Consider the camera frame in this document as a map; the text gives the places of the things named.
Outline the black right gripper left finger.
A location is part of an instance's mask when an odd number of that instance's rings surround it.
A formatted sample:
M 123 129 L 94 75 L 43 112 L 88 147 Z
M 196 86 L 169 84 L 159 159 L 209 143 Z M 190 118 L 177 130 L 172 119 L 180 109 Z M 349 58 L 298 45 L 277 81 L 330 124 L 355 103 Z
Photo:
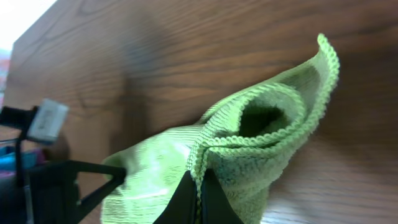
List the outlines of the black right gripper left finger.
M 197 187 L 190 171 L 186 171 L 172 198 L 154 224 L 194 224 Z

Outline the green microfiber cloth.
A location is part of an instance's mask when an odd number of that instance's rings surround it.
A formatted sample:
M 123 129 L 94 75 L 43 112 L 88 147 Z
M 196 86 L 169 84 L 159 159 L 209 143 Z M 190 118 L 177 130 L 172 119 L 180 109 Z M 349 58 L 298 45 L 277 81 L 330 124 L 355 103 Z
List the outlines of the green microfiber cloth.
M 319 34 L 303 64 L 210 107 L 194 124 L 167 129 L 105 159 L 127 171 L 102 205 L 103 223 L 153 223 L 184 174 L 193 180 L 193 221 L 203 220 L 205 173 L 212 170 L 233 211 L 259 223 L 271 184 L 324 117 L 339 58 Z

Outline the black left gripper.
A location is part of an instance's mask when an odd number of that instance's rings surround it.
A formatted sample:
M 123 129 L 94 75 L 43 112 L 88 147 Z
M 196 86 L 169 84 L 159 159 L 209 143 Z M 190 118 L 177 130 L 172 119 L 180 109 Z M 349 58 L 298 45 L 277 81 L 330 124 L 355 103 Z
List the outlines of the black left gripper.
M 80 199 L 79 172 L 106 174 L 111 180 Z M 1 178 L 1 224 L 79 223 L 116 187 L 126 169 L 80 161 L 63 161 L 33 167 Z

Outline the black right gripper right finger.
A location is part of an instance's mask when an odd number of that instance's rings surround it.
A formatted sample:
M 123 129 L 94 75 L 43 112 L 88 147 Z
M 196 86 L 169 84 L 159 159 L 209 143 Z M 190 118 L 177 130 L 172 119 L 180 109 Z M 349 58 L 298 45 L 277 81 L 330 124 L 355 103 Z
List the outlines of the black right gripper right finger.
M 213 169 L 205 172 L 201 186 L 202 224 L 243 224 L 232 209 Z

